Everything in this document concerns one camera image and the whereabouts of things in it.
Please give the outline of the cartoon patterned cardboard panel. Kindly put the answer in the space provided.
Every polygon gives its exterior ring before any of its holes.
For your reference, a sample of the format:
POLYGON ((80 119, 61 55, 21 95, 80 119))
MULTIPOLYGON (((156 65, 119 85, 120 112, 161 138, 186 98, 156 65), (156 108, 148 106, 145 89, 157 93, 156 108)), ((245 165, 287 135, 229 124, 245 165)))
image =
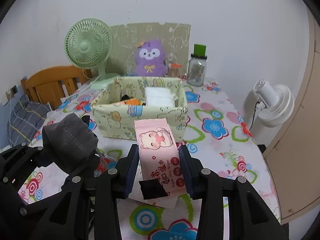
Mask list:
POLYGON ((112 51, 105 70, 121 75, 155 74, 157 66, 183 65, 188 59, 191 25, 130 23, 114 25, 112 51))

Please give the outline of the dark grey sock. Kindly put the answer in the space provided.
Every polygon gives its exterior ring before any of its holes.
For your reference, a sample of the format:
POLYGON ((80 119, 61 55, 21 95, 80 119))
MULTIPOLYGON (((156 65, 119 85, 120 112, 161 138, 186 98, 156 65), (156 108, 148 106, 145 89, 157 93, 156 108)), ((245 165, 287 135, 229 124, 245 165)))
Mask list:
POLYGON ((87 161, 98 145, 97 136, 80 133, 80 117, 72 113, 42 129, 43 148, 50 159, 67 174, 87 161))

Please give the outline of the grey plaid blanket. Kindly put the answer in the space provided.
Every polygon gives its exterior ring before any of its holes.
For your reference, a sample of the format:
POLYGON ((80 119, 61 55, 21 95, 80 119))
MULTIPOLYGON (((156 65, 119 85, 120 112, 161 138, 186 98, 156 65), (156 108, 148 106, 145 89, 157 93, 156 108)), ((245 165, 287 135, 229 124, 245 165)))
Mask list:
POLYGON ((9 145, 29 145, 40 133, 50 110, 50 105, 30 101, 29 97, 23 94, 10 113, 7 124, 9 145))

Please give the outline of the wooden chair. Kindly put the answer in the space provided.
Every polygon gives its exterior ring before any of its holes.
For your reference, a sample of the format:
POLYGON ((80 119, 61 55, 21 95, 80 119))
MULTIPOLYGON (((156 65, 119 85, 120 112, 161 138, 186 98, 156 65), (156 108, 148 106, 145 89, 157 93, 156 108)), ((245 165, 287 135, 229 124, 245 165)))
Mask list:
POLYGON ((83 85, 92 77, 90 70, 76 66, 56 66, 43 69, 28 79, 22 79, 23 91, 33 102, 49 103, 53 109, 61 105, 61 98, 73 95, 78 84, 83 85))

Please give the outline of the cream cartoon fabric storage box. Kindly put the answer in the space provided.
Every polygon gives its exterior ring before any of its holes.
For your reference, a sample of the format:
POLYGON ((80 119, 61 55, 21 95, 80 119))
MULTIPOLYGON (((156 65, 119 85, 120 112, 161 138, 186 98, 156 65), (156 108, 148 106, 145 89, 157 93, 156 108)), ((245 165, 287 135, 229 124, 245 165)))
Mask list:
POLYGON ((187 126, 188 104, 183 81, 173 77, 116 77, 91 103, 100 133, 107 138, 135 140, 135 121, 167 120, 175 141, 183 140, 187 126), (121 105, 125 95, 146 103, 145 89, 167 88, 174 96, 173 106, 121 105))

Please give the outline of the white standing fan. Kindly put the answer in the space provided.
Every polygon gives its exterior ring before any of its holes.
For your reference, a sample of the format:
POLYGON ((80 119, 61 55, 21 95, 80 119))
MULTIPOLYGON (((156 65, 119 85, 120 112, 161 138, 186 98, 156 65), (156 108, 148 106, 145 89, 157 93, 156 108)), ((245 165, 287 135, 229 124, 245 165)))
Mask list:
POLYGON ((295 97, 287 85, 260 77, 248 87, 242 114, 256 143, 268 145, 289 121, 294 107, 295 97))

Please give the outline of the purple plush toy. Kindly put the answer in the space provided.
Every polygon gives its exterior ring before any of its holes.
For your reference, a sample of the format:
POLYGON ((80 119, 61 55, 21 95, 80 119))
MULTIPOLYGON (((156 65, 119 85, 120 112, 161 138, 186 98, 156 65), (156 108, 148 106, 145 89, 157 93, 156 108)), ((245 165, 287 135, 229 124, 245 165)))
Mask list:
POLYGON ((135 76, 167 75, 168 69, 164 64, 165 52, 159 40, 151 40, 140 46, 135 54, 135 76))

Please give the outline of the green desk fan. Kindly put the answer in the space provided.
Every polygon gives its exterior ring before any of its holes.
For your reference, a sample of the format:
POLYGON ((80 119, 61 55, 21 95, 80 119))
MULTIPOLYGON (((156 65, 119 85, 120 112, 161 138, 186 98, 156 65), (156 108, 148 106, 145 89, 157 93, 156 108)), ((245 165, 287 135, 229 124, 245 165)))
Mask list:
POLYGON ((98 76, 91 82, 92 89, 105 89, 118 76, 105 70, 112 45, 110 27, 95 18, 80 20, 65 36, 64 50, 69 61, 84 70, 98 70, 98 76))

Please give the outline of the clear cup with cotton swabs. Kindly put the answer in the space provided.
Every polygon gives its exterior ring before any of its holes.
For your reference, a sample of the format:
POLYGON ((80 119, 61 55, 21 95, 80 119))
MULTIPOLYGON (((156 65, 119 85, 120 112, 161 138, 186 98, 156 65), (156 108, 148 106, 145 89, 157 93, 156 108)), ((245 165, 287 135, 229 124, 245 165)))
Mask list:
POLYGON ((168 69, 168 77, 180 77, 183 75, 183 65, 178 63, 177 57, 174 53, 166 55, 164 62, 168 69))

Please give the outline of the white paper card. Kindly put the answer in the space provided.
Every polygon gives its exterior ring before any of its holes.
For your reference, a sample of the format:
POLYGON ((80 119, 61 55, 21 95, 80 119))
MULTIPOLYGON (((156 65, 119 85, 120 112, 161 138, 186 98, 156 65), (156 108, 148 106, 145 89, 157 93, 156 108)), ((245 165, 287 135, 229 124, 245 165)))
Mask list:
POLYGON ((163 208, 168 208, 168 209, 174 209, 178 200, 178 197, 175 198, 169 198, 169 199, 163 199, 159 202, 151 202, 149 203, 147 200, 143 199, 143 196, 140 193, 134 193, 131 192, 129 194, 129 198, 132 200, 135 200, 137 202, 141 202, 144 204, 149 204, 149 205, 153 205, 156 207, 163 207, 163 208))

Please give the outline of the pink wet wipes pack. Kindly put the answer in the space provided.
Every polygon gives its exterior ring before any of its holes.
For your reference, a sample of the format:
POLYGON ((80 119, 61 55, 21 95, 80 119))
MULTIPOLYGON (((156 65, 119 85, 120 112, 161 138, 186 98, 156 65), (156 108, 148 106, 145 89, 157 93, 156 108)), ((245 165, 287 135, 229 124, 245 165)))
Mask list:
POLYGON ((136 120, 135 132, 143 199, 151 204, 186 193, 178 148, 166 119, 136 120))

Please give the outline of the floral tablecloth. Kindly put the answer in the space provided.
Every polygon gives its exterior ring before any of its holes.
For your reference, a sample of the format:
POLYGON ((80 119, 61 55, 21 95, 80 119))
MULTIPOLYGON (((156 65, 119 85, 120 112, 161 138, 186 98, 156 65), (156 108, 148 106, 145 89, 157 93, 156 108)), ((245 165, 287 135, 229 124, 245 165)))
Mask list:
MULTIPOLYGON (((248 125, 245 124, 228 96, 214 81, 207 80, 202 87, 184 85, 188 104, 187 126, 183 140, 189 153, 222 178, 245 177, 257 190, 276 218, 280 218, 277 194, 259 147, 248 125)), ((91 103, 98 90, 81 88, 63 99, 61 105, 47 113, 40 133, 29 144, 42 145, 42 128, 61 121, 69 114, 90 116, 90 129, 98 136, 98 148, 104 156, 96 175, 127 155, 135 140, 104 137, 94 120, 91 103)), ((140 193, 135 183, 134 193, 140 193)), ((123 239, 194 239, 199 223, 201 202, 188 194, 178 196, 174 209, 156 207, 130 198, 118 204, 123 239)))

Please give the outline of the glass jar with green lid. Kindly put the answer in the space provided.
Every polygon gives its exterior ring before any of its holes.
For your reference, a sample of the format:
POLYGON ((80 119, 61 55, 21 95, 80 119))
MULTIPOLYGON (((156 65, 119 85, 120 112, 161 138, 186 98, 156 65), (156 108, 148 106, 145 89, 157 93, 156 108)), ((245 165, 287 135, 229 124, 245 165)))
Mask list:
POLYGON ((195 87, 201 87, 204 84, 204 78, 207 69, 206 46, 194 44, 193 53, 190 60, 185 63, 187 83, 195 87))

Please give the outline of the white tissue pack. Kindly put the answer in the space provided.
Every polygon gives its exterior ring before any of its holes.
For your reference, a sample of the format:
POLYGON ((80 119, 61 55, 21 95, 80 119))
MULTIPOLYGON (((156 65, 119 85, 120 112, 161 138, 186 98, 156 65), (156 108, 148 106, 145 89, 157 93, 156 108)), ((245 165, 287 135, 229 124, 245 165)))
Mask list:
POLYGON ((147 106, 175 107, 176 99, 177 96, 168 88, 145 88, 145 103, 147 106))

